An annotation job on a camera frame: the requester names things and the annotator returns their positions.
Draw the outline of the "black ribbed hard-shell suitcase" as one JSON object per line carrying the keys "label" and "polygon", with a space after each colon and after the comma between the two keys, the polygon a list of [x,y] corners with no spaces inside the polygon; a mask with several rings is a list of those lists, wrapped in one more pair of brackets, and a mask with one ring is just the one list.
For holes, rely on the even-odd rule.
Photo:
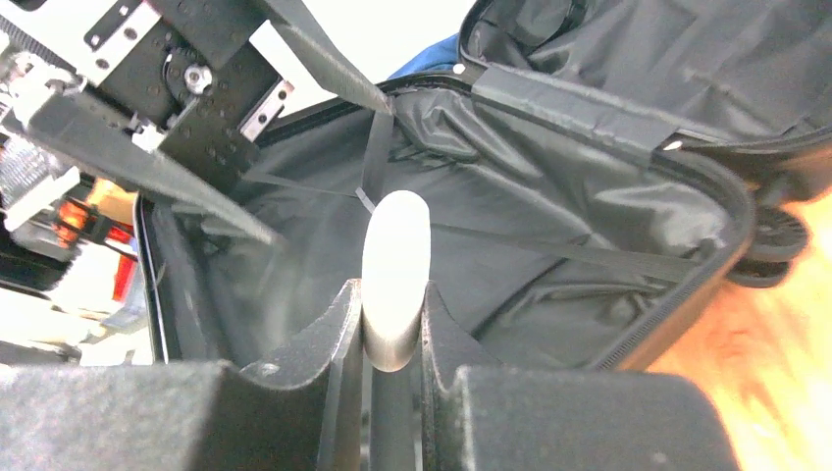
{"label": "black ribbed hard-shell suitcase", "polygon": [[141,202],[158,354],[244,368],[290,342],[358,281],[366,201],[411,190],[430,284],[489,355],[632,373],[722,280],[788,268],[746,182],[831,184],[827,1],[479,1],[458,60],[383,82],[393,116],[339,97],[258,136],[222,193],[275,248]]}

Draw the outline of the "white egg-shaped bottle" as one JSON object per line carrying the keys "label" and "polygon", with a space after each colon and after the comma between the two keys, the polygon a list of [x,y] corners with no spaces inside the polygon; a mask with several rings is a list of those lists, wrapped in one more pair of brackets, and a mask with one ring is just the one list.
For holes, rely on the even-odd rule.
{"label": "white egg-shaped bottle", "polygon": [[425,200],[409,190],[385,196],[367,227],[360,287],[365,351],[382,372],[403,369],[414,355],[431,252]]}

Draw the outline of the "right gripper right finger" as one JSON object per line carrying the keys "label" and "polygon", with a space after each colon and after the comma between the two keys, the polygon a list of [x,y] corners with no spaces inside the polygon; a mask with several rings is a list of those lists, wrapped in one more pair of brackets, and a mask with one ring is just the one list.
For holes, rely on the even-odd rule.
{"label": "right gripper right finger", "polygon": [[671,375],[500,363],[451,318],[434,284],[421,314],[428,470],[735,470],[705,394]]}

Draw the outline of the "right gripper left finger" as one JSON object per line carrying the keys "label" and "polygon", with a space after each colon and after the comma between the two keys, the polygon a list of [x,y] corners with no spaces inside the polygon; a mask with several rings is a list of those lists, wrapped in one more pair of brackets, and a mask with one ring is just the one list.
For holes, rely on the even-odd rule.
{"label": "right gripper left finger", "polygon": [[1,372],[5,470],[356,470],[360,284],[272,353]]}

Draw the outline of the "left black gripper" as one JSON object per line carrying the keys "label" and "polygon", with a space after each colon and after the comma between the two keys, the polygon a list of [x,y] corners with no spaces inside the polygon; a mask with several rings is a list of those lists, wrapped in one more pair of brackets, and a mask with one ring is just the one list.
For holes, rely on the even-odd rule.
{"label": "left black gripper", "polygon": [[252,43],[264,17],[323,89],[393,114],[388,96],[338,50],[303,1],[260,1],[259,9],[251,1],[5,1],[3,32],[85,78],[162,152],[135,145],[123,132],[130,120],[86,93],[21,95],[13,100],[14,128],[90,173],[275,243],[275,231],[220,192],[252,166],[258,136],[293,91]]}

